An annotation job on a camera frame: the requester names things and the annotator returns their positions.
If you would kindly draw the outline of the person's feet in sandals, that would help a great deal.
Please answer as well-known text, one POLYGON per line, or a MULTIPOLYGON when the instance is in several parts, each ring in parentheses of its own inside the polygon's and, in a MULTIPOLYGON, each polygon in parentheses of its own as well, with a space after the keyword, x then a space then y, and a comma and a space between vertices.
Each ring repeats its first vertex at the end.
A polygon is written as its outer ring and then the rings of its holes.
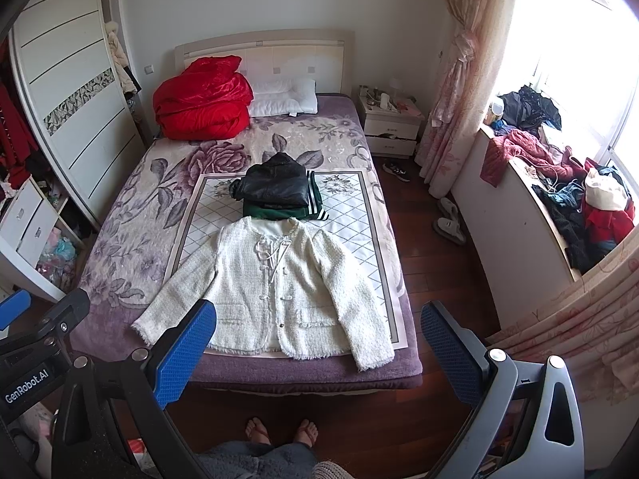
POLYGON ((301 443, 309 449, 314 447, 320 434, 318 426, 309 420, 304 420, 296 430, 292 429, 292 425, 276 425, 275 438, 272 438, 271 432, 259 418, 250 418, 246 424, 245 433, 246 438, 251 443, 273 445, 273 441, 284 441, 288 443, 301 443))

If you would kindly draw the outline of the green striped garment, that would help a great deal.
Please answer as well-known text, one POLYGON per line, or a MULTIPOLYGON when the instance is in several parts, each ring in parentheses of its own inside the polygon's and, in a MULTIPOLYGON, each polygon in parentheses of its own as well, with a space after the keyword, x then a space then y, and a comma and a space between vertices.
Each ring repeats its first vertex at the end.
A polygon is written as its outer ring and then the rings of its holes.
POLYGON ((314 171, 306 171, 309 183, 309 204, 307 206, 262 206, 248 200, 237 200, 242 203, 242 215, 260 220, 279 221, 294 218, 300 221, 325 221, 328 213, 324 209, 318 182, 314 171))

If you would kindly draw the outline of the white bedside table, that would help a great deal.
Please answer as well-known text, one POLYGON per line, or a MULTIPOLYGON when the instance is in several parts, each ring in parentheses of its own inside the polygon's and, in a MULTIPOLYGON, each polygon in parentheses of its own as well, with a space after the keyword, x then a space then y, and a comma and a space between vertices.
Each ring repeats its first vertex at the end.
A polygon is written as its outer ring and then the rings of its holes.
POLYGON ((411 99, 361 85, 356 101, 370 154, 408 159, 415 154, 425 116, 411 99))

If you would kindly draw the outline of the red quilt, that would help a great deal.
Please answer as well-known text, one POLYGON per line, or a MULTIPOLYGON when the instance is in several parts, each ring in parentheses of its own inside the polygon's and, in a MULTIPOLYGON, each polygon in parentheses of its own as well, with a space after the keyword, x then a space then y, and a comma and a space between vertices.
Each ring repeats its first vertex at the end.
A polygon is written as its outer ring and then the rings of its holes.
POLYGON ((254 93, 237 55, 198 58, 157 88, 153 110, 160 133, 174 141, 220 141, 250 125, 254 93))

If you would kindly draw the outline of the white pillow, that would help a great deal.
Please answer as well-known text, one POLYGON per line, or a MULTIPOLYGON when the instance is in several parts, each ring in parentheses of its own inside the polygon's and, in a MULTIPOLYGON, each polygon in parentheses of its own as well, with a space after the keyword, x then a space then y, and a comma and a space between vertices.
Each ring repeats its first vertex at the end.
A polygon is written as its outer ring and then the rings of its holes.
POLYGON ((285 78, 251 84, 254 98, 248 106, 251 118, 315 115, 318 112, 316 81, 285 78))

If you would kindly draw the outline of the white tweed jacket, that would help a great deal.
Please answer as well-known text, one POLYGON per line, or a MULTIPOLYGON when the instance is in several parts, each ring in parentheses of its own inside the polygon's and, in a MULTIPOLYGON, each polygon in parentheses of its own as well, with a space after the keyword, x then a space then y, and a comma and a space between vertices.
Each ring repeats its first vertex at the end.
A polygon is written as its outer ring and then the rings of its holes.
POLYGON ((132 328, 155 344, 198 301, 216 308, 209 348, 295 360, 351 355, 359 371, 394 358, 385 306, 348 248, 298 220, 222 227, 163 284, 132 328))

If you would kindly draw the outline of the white drawer unit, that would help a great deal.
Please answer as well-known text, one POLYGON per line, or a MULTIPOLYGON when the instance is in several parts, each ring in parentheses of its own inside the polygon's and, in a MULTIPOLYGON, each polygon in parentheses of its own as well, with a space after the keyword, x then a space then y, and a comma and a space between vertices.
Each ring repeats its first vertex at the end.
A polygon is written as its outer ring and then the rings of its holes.
POLYGON ((65 238, 76 251, 73 277, 78 277, 87 245, 71 230, 61 213, 68 202, 65 197, 55 206, 32 177, 6 203, 1 214, 1 281, 24 289, 49 302, 57 302, 65 291, 38 270, 43 263, 47 241, 65 238))

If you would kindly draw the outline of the white sliding wardrobe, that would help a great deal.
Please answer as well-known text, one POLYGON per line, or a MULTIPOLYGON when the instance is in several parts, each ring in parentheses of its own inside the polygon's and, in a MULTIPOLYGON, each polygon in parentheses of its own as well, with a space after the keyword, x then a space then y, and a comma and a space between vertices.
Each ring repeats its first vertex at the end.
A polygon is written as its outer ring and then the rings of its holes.
POLYGON ((29 0, 9 47, 38 143, 78 208, 101 226, 145 151, 111 59, 101 0, 29 0))

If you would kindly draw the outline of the black leather jacket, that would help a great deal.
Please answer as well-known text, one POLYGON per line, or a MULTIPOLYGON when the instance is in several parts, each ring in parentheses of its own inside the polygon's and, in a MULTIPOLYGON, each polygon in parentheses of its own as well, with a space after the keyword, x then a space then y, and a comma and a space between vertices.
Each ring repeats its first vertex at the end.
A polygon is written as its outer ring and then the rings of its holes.
POLYGON ((307 206, 309 183, 306 168, 285 152, 278 152, 261 164, 250 166, 246 174, 234 180, 230 194, 236 200, 248 200, 262 206, 307 206))

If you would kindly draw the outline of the clothes pile on sill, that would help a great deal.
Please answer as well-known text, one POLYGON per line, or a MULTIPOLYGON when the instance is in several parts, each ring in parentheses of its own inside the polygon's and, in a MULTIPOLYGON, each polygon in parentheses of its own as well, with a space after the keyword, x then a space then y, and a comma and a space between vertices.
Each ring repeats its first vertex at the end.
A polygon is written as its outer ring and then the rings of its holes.
POLYGON ((480 172, 496 187, 513 158, 540 180, 532 191, 566 243, 569 266, 587 273, 635 228, 636 208, 621 172, 590 158, 579 161, 561 143, 558 107, 528 85, 488 107, 488 141, 480 172))

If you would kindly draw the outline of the white slippers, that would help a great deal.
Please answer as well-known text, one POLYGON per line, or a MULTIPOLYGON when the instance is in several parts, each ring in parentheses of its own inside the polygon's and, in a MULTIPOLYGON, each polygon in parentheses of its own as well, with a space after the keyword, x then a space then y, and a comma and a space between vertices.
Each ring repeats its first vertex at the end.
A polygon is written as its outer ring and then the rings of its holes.
POLYGON ((438 207, 442 216, 434 221, 434 231, 443 238, 456 244, 465 244, 466 236, 461 229, 459 210, 455 203, 448 198, 441 198, 438 207))

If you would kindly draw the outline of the cream bed headboard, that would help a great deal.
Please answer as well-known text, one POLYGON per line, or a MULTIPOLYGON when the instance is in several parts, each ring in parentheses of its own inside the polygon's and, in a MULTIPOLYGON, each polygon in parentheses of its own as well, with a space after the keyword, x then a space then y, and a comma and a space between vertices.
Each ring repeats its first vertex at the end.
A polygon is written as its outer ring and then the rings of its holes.
POLYGON ((180 44, 175 71, 198 58, 237 55, 249 82, 310 78, 318 93, 353 92, 354 34, 342 29, 278 29, 242 32, 180 44))

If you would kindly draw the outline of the pink floral curtain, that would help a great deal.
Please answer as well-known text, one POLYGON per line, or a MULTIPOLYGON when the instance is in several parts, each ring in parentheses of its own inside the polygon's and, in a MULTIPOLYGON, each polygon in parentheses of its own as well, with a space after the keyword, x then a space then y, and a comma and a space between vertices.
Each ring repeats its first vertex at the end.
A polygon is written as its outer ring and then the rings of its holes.
POLYGON ((416 151, 420 177, 442 198, 466 162, 493 95, 516 0, 445 0, 456 23, 441 84, 416 151))

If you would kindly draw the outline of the black shoes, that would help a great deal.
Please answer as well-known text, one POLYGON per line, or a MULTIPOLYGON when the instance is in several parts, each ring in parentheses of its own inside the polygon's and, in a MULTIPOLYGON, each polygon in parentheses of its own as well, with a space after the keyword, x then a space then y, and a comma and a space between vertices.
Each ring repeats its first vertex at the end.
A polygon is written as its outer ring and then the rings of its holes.
POLYGON ((385 173, 395 176, 403 183, 409 183, 411 181, 411 177, 403 166, 399 166, 390 160, 385 160, 385 162, 382 163, 382 170, 385 171, 385 173))

